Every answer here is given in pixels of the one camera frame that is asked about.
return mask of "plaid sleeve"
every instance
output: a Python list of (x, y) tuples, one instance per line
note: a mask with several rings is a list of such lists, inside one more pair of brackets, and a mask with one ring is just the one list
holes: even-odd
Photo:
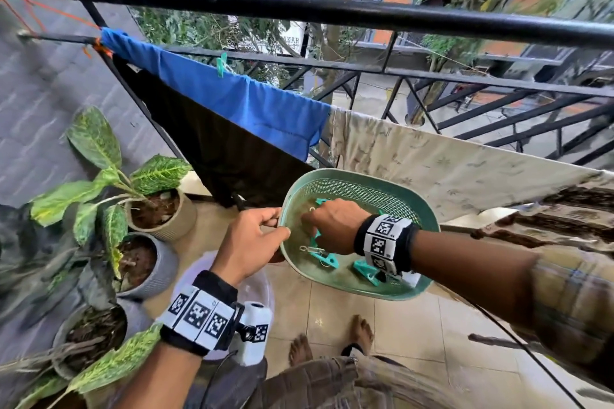
[(533, 330), (542, 345), (610, 386), (614, 260), (557, 246), (543, 251), (532, 282)]

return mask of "orange rope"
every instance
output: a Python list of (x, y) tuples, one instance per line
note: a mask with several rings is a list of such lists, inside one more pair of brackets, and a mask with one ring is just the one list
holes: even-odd
[[(23, 18), (21, 15), (19, 15), (19, 13), (17, 12), (17, 10), (15, 10), (13, 7), (11, 7), (11, 4), (9, 3), (9, 1), (8, 1), (8, 0), (2, 0), (2, 1), (3, 1), (3, 2), (6, 4), (6, 6), (9, 8), (9, 10), (11, 10), (11, 12), (13, 13), (13, 15), (15, 15), (15, 17), (16, 17), (16, 18), (17, 18), (17, 19), (18, 19), (18, 20), (21, 22), (21, 24), (23, 24), (23, 25), (26, 27), (26, 29), (27, 29), (27, 30), (28, 30), (28, 31), (29, 31), (31, 34), (35, 35), (35, 31), (34, 31), (34, 30), (33, 30), (33, 29), (32, 29), (32, 28), (31, 28), (31, 27), (30, 27), (30, 26), (27, 24), (26, 20), (25, 20), (25, 19), (24, 19), (24, 18)], [(46, 29), (45, 29), (45, 25), (43, 25), (43, 24), (42, 24), (42, 21), (40, 20), (40, 18), (38, 18), (38, 17), (36, 16), (36, 13), (35, 13), (35, 11), (34, 11), (34, 9), (33, 9), (33, 6), (34, 6), (34, 5), (39, 6), (39, 7), (41, 7), (41, 8), (44, 8), (44, 9), (46, 9), (46, 10), (50, 10), (50, 11), (52, 11), (52, 12), (54, 12), (54, 13), (59, 14), (59, 15), (64, 15), (64, 16), (65, 16), (65, 17), (67, 17), (67, 18), (72, 18), (73, 20), (76, 20), (76, 21), (78, 21), (78, 22), (80, 22), (80, 23), (83, 23), (83, 24), (85, 24), (85, 25), (88, 25), (88, 26), (90, 26), (90, 27), (92, 27), (92, 28), (96, 28), (97, 30), (99, 30), (99, 29), (100, 29), (100, 26), (97, 26), (97, 25), (95, 25), (94, 23), (89, 22), (88, 20), (85, 20), (85, 19), (83, 19), (83, 18), (81, 18), (81, 17), (78, 17), (78, 16), (75, 16), (75, 15), (71, 15), (70, 13), (63, 12), (62, 10), (58, 10), (58, 9), (53, 8), (53, 7), (51, 7), (51, 6), (49, 6), (49, 5), (46, 5), (46, 4), (44, 4), (44, 3), (41, 3), (41, 2), (36, 2), (35, 0), (22, 0), (22, 1), (23, 1), (23, 2), (26, 4), (26, 10), (28, 11), (28, 14), (29, 14), (29, 15), (30, 15), (32, 18), (34, 18), (34, 20), (36, 21), (36, 23), (37, 23), (37, 24), (38, 24), (38, 25), (41, 27), (41, 31), (46, 31)], [(110, 56), (110, 57), (113, 55), (113, 54), (112, 54), (112, 52), (111, 52), (109, 49), (107, 49), (106, 47), (104, 47), (104, 46), (103, 46), (103, 45), (100, 43), (100, 38), (96, 38), (96, 41), (94, 42), (93, 48), (94, 48), (94, 50), (95, 50), (95, 51), (97, 51), (97, 52), (102, 52), (102, 53), (104, 53), (105, 55), (108, 55), (108, 56)], [(83, 51), (84, 51), (84, 53), (85, 53), (85, 55), (86, 55), (86, 56), (88, 56), (89, 58), (91, 58), (91, 55), (90, 55), (90, 53), (89, 53), (89, 52), (88, 52), (88, 50), (87, 50), (87, 46), (83, 46)]]

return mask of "forearm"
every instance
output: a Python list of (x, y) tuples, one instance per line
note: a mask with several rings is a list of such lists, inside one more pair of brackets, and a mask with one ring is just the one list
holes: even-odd
[(114, 409), (181, 409), (203, 359), (158, 343)]
[(411, 265), (512, 324), (532, 326), (531, 268), (538, 254), (452, 233), (419, 231)]

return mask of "basket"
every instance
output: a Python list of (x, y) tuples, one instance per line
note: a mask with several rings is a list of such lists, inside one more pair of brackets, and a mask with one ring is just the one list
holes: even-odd
[(317, 198), (347, 199), (358, 203), (366, 211), (409, 218), (423, 230), (438, 232), (439, 223), (429, 204), (411, 189), (365, 174), (321, 168), (301, 176), (292, 185), (282, 207), (279, 224), (288, 227), (292, 234), (281, 244), (281, 252), (299, 274), (312, 281), (342, 291), (400, 301), (424, 292), (431, 284), (430, 278), (421, 276), (412, 288), (401, 279), (388, 277), (379, 286), (373, 285), (352, 267), (355, 260), (364, 259), (357, 254), (337, 256), (339, 268), (327, 268), (309, 254), (300, 250), (309, 246), (310, 235), (301, 223), (301, 215), (316, 206)]

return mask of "blue towel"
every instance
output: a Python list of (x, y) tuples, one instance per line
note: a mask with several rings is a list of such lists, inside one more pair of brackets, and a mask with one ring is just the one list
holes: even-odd
[(224, 73), (127, 34), (103, 28), (102, 43), (129, 63), (296, 158), (307, 160), (320, 140), (330, 105), (293, 92)]

